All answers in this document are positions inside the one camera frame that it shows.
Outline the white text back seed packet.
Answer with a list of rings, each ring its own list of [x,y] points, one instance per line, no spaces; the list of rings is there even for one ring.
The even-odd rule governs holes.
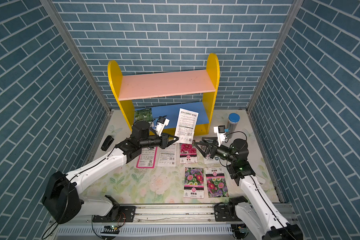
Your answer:
[[[178,145],[172,144],[165,149],[159,149],[158,167],[175,167]]]

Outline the pink hollyhock seed packet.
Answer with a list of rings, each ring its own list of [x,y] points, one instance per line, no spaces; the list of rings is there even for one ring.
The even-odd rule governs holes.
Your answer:
[[[191,144],[180,144],[180,164],[194,164],[197,162],[197,149]]]

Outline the pink back seed packet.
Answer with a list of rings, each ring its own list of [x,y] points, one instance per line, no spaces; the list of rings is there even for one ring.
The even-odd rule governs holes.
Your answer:
[[[136,167],[138,169],[153,169],[157,158],[157,148],[142,149]]]

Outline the white text packet shelf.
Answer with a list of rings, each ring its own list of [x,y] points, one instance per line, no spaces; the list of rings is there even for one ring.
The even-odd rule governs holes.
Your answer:
[[[180,108],[175,136],[180,144],[191,144],[194,139],[199,113]]]

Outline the pink aster seed packet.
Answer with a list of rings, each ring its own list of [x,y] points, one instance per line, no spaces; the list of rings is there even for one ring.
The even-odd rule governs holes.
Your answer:
[[[185,168],[184,198],[203,199],[204,196],[204,169]]]

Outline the mixed aster flower seed packet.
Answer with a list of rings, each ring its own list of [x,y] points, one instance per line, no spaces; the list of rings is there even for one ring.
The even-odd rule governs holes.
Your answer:
[[[222,167],[205,168],[209,198],[229,197],[228,186]]]

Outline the green gourd seed packet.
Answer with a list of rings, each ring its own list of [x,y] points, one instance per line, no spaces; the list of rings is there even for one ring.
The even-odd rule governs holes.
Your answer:
[[[134,122],[138,122],[138,121],[151,122],[153,119],[154,118],[153,118],[151,108],[144,108],[144,109],[135,110]]]

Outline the purple flower seed packet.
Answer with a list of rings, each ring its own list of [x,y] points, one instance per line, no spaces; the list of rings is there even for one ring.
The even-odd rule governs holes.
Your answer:
[[[219,162],[220,162],[219,157],[211,158],[211,157],[207,156],[207,157],[204,158],[204,164],[205,165],[218,164]]]

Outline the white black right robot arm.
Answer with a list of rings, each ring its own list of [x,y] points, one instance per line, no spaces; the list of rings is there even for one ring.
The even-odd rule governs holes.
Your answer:
[[[235,139],[227,147],[217,138],[202,138],[193,143],[204,157],[219,157],[229,162],[227,170],[231,179],[244,192],[243,197],[229,200],[230,215],[241,220],[257,240],[302,240],[303,232],[292,225],[274,206],[263,190],[256,173],[248,162],[248,142]]]

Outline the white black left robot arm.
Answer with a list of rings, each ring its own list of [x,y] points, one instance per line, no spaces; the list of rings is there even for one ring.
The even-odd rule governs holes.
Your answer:
[[[52,174],[46,186],[42,204],[58,225],[65,224],[76,216],[98,216],[108,221],[119,218],[120,204],[110,195],[103,197],[81,197],[85,189],[112,170],[121,167],[146,148],[165,149],[176,143],[179,137],[163,133],[164,126],[156,129],[147,121],[138,121],[132,127],[130,137],[102,157],[66,174]]]

